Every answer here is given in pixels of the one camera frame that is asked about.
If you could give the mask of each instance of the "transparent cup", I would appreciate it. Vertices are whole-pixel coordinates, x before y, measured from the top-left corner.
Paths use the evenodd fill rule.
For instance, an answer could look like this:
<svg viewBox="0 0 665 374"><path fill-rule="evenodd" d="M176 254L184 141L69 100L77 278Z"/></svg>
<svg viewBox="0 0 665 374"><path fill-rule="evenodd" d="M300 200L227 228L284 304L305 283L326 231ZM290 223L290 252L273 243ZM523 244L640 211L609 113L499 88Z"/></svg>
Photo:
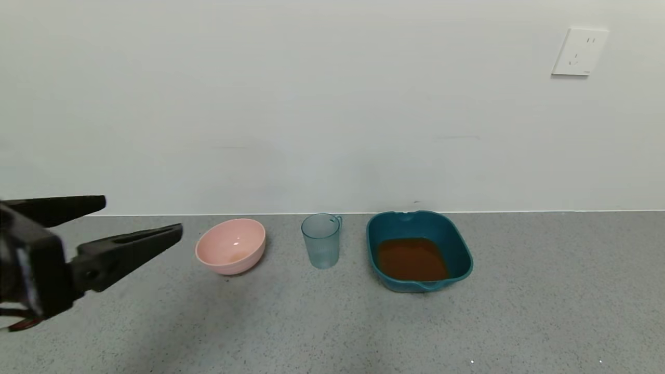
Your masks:
<svg viewBox="0 0 665 374"><path fill-rule="evenodd" d="M339 260L339 231L342 217L328 213L305 218L301 229L309 261L315 268L328 269Z"/></svg>

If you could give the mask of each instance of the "gray countertop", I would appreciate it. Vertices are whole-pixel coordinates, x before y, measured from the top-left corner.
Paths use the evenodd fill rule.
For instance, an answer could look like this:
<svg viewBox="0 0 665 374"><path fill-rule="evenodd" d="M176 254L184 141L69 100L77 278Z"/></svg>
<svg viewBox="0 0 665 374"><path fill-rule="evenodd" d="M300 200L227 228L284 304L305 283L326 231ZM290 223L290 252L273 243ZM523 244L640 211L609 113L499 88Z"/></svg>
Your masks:
<svg viewBox="0 0 665 374"><path fill-rule="evenodd" d="M665 212L449 214L473 273L393 293L344 217L339 263L316 270L304 216L251 216L268 246L246 274L194 258L231 216L89 217L81 242L182 222L175 247L73 309L0 339L10 373L663 373Z"/></svg>

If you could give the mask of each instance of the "brown liquid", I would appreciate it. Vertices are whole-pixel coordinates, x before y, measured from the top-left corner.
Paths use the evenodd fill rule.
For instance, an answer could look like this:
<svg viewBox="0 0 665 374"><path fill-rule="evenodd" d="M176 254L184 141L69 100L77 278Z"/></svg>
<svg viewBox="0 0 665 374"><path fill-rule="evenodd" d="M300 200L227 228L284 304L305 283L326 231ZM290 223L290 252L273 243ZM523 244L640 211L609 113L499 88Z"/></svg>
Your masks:
<svg viewBox="0 0 665 374"><path fill-rule="evenodd" d="M378 247L378 268L396 280L438 281L450 277L439 248L425 238L383 241Z"/></svg>

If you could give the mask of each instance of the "blue plastic basin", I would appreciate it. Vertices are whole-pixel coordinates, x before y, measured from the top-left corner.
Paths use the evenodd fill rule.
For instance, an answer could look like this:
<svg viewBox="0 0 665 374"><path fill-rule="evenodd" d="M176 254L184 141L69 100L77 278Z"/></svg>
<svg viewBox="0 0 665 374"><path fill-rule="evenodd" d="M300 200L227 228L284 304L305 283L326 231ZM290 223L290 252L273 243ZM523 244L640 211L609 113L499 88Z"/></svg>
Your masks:
<svg viewBox="0 0 665 374"><path fill-rule="evenodd" d="M378 268L378 247L384 240L427 238L433 241L446 261L450 278L439 281L396 280ZM428 210L385 212L367 223L367 250L370 263L383 284L395 292L430 292L469 276L473 258L455 225L441 214Z"/></svg>

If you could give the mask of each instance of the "electrical outlet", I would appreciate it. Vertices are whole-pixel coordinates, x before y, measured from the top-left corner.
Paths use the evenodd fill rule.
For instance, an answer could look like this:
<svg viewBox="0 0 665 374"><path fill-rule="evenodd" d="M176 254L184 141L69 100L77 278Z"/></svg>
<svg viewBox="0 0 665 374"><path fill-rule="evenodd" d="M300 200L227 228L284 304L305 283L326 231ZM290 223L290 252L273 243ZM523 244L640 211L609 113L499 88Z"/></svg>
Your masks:
<svg viewBox="0 0 665 374"><path fill-rule="evenodd" d="M552 74L591 74L609 34L607 30L569 29Z"/></svg>

